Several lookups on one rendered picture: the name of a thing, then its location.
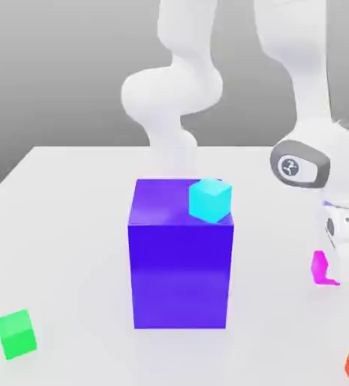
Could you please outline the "large purple box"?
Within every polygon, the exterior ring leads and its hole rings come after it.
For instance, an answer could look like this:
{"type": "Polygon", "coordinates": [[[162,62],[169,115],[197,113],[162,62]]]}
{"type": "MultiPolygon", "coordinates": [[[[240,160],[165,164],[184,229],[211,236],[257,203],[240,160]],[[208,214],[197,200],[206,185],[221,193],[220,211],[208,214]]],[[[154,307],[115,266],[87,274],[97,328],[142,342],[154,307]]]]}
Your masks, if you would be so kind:
{"type": "Polygon", "coordinates": [[[137,329],[226,326],[234,221],[189,214],[188,190],[198,181],[136,181],[128,244],[137,329]]]}

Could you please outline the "small green cube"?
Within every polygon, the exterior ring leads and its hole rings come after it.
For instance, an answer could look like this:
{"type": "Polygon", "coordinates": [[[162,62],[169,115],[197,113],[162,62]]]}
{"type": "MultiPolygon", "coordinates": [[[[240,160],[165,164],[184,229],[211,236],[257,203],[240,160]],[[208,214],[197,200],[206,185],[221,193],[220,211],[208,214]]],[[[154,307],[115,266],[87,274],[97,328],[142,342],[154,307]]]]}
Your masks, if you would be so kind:
{"type": "Polygon", "coordinates": [[[37,349],[37,341],[27,309],[0,317],[0,340],[6,360],[37,349]]]}

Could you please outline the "small magenta cube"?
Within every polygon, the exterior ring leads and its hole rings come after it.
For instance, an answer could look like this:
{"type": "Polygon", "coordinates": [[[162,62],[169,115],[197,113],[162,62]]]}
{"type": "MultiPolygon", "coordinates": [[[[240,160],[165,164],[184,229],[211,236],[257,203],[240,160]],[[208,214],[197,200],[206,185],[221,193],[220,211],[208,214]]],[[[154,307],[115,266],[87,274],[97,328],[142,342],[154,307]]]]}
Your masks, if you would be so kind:
{"type": "Polygon", "coordinates": [[[322,250],[315,250],[311,261],[311,273],[316,285],[339,286],[340,283],[326,276],[328,261],[322,250]]]}

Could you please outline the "small cyan cube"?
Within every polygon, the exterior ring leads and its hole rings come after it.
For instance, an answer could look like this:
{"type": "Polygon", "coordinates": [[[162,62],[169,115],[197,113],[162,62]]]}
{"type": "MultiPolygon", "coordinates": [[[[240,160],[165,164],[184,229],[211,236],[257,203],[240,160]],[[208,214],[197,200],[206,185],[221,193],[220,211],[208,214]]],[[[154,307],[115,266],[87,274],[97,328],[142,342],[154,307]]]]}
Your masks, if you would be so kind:
{"type": "Polygon", "coordinates": [[[220,179],[201,179],[188,190],[188,212],[209,223],[231,213],[232,185],[220,179]]]}

